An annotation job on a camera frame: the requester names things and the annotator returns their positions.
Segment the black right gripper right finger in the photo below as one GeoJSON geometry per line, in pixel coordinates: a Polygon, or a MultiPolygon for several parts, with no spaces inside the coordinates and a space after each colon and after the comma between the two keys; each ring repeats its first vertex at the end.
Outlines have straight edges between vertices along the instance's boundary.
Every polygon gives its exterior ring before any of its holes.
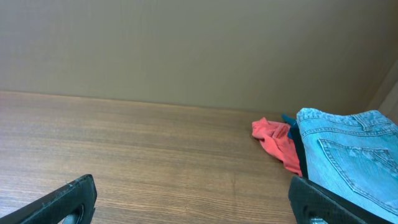
{"type": "Polygon", "coordinates": [[[297,224],[392,224],[302,177],[292,177],[289,200],[297,224]]]}

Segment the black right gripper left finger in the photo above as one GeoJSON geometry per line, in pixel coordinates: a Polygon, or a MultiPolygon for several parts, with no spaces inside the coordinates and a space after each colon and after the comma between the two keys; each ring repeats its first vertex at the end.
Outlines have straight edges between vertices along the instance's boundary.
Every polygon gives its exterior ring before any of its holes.
{"type": "Polygon", "coordinates": [[[85,174],[2,217],[1,224],[90,224],[96,199],[94,178],[85,174]]]}

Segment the light blue denim jeans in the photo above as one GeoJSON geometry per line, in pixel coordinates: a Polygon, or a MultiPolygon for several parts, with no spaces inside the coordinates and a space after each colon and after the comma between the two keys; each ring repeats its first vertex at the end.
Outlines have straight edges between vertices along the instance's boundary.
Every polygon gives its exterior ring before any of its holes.
{"type": "Polygon", "coordinates": [[[397,125],[377,110],[297,113],[308,178],[355,205],[397,223],[397,125]]]}

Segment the black cloth garment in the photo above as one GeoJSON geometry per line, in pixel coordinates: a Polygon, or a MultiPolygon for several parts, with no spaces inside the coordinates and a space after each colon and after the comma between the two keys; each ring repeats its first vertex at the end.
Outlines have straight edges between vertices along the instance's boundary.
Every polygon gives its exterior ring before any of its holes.
{"type": "Polygon", "coordinates": [[[305,148],[300,135],[299,127],[295,124],[290,127],[290,134],[295,144],[295,150],[299,159],[299,166],[302,172],[302,177],[308,178],[307,160],[305,155],[305,148]]]}

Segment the red cloth garment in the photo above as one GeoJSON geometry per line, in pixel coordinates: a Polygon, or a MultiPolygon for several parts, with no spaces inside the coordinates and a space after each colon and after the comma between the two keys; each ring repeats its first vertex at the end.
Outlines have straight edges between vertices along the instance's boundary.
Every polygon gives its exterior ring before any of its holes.
{"type": "Polygon", "coordinates": [[[294,140],[289,138],[290,125],[261,118],[252,122],[252,136],[272,157],[280,160],[284,167],[302,177],[300,161],[294,140]]]}

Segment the dark blue cloth garment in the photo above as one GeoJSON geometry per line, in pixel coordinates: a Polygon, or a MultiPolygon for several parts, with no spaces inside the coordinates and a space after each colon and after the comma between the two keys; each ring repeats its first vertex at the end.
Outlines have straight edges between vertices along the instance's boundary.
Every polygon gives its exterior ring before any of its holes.
{"type": "Polygon", "coordinates": [[[288,137],[290,139],[299,138],[300,131],[299,131],[297,120],[294,118],[291,118],[290,116],[288,116],[286,114],[282,114],[281,117],[284,120],[284,122],[290,126],[288,137]]]}

